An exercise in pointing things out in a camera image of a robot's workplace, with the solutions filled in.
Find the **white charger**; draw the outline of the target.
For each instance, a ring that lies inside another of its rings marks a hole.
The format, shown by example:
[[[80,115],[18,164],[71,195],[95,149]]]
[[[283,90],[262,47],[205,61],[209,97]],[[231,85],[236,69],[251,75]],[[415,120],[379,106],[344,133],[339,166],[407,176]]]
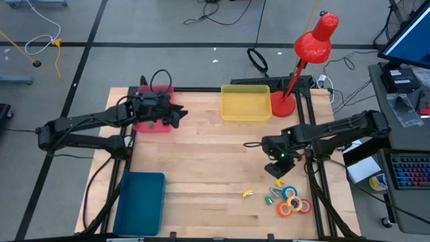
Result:
[[[332,88],[334,88],[334,86],[333,86],[333,82],[331,81],[331,79],[329,78],[329,77],[327,77],[326,75],[324,75],[324,74],[321,74],[320,76],[319,76],[319,78],[317,79],[317,81],[316,81],[316,85],[317,85],[317,87],[319,88],[319,89],[324,89],[325,87],[324,87],[324,84],[325,84],[325,82],[326,81],[328,81],[329,82],[329,84],[330,84],[330,88],[332,89]]]

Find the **grey desk foot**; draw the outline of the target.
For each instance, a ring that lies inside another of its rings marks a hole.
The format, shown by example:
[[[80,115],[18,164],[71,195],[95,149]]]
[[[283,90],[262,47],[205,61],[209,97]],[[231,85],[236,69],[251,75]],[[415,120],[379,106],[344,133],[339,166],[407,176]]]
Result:
[[[0,75],[0,84],[27,84],[32,85],[33,79],[27,75]]]
[[[53,7],[57,5],[62,5],[63,7],[67,7],[69,4],[67,0],[2,0],[10,8],[19,9],[22,7]]]

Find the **black floor fan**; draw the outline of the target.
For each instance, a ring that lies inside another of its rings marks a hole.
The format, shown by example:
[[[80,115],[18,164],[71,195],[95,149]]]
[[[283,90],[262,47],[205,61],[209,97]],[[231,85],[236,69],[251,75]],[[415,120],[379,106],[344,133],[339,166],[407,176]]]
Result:
[[[426,0],[389,0],[389,14],[385,25],[387,40],[390,40],[417,12]]]

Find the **yellow tape roll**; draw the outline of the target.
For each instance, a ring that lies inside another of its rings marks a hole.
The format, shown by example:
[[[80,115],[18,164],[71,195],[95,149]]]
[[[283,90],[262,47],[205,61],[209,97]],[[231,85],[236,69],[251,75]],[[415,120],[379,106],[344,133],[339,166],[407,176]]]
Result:
[[[292,205],[290,204],[290,202],[294,198],[300,199],[300,201],[301,201],[301,204],[300,204],[300,206],[297,209],[293,208]],[[292,212],[298,212],[301,209],[301,207],[302,207],[302,199],[299,198],[298,196],[289,197],[288,200],[286,200],[286,202],[287,202],[288,206],[290,207],[290,209],[292,210]]]

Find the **blue plastic bin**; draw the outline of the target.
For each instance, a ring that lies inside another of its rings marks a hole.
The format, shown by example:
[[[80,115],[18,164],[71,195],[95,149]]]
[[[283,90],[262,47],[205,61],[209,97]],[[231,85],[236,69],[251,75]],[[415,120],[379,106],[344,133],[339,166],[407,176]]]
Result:
[[[113,234],[155,236],[161,230],[164,173],[127,171],[122,178]]]

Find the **pink translucent plastic bin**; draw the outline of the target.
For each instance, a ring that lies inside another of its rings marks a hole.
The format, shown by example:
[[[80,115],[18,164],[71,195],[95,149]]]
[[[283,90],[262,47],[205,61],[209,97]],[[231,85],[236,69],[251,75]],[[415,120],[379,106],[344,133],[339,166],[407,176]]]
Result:
[[[138,92],[141,93],[143,91],[153,90],[155,93],[162,93],[167,91],[170,95],[170,102],[172,104],[175,103],[175,95],[174,95],[174,87],[169,87],[168,85],[153,85],[150,87],[149,85],[141,85],[138,88]],[[153,125],[153,128],[148,127],[148,123]],[[140,133],[162,133],[162,132],[170,132],[172,127],[171,125],[165,126],[161,120],[157,120],[156,122],[147,121],[147,122],[139,122],[137,124],[133,124],[132,128]]]

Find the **grey cart desk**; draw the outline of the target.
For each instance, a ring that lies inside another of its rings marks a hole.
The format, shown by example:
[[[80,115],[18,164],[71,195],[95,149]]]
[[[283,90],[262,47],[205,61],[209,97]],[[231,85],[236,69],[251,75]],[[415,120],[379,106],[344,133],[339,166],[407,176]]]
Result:
[[[429,154],[430,118],[424,119],[424,125],[422,126],[403,127],[387,100],[387,91],[381,79],[383,74],[382,66],[370,65],[368,71],[380,111],[385,114],[392,129],[388,135],[389,145],[378,153],[382,167],[388,169],[390,166],[387,162],[388,151],[399,151],[401,153],[410,151],[412,153]],[[390,203],[430,221],[430,189],[397,190],[392,180],[394,177],[392,172],[390,171],[386,176]],[[430,235],[429,224],[407,214],[395,210],[394,219],[403,233]]]

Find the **blue tape roll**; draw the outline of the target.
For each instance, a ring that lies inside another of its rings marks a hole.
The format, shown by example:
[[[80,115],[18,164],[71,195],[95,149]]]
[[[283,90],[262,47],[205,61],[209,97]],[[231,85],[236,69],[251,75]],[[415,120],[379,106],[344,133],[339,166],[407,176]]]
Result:
[[[285,200],[288,200],[289,197],[297,196],[297,195],[298,195],[298,191],[293,186],[286,186],[282,190],[282,196]]]

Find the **rainbow backlit keyboard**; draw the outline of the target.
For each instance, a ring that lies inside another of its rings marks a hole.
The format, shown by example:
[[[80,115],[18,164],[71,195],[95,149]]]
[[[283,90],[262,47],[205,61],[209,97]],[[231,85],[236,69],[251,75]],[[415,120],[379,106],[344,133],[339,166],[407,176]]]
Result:
[[[395,153],[388,163],[397,190],[430,190],[430,155]]]

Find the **red desk lamp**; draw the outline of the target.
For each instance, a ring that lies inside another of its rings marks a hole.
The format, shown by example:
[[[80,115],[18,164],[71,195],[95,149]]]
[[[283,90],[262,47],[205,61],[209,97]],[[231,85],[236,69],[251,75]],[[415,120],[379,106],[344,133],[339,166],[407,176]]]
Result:
[[[312,31],[305,32],[294,43],[294,50],[299,57],[298,66],[284,91],[271,94],[271,109],[274,116],[287,117],[296,108],[292,97],[293,88],[307,64],[324,63],[331,53],[331,36],[339,25],[339,18],[334,13],[324,12]]]

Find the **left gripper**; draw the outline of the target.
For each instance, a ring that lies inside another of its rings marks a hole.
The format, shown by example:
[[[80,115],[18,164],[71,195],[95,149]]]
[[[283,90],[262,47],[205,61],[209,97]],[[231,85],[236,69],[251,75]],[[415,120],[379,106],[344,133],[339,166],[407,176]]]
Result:
[[[173,105],[168,93],[144,91],[132,97],[133,124],[160,122],[163,126],[179,128],[179,121],[188,114],[183,106]]]

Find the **orange tape roll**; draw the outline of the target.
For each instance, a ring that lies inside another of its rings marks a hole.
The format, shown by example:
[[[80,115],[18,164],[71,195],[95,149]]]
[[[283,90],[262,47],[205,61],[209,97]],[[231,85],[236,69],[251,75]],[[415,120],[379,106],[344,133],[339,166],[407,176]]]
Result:
[[[283,201],[280,202],[277,205],[277,213],[281,216],[281,217],[289,217],[292,215],[292,210],[290,209],[290,207],[288,206],[287,202]]]

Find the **black mini computer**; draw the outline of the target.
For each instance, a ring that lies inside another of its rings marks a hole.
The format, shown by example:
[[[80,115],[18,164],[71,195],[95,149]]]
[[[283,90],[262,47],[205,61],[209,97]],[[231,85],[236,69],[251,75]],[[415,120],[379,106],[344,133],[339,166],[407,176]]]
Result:
[[[410,68],[385,70],[381,79],[388,93],[412,93],[421,87]]]

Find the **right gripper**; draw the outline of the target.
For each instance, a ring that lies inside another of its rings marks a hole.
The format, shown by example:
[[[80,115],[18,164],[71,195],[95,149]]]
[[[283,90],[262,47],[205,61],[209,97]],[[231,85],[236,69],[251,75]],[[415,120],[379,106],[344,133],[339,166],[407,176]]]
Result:
[[[302,160],[303,154],[298,151],[302,150],[303,146],[293,141],[289,134],[263,136],[261,144],[263,152],[270,160],[264,170],[276,179],[293,169],[296,161]]]

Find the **clear plastic bag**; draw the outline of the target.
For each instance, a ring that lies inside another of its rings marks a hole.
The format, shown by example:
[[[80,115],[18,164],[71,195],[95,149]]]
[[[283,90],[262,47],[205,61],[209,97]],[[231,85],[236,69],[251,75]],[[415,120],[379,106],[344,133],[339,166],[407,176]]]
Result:
[[[405,93],[388,93],[386,99],[398,121],[404,128],[423,126],[425,123],[417,114]]]

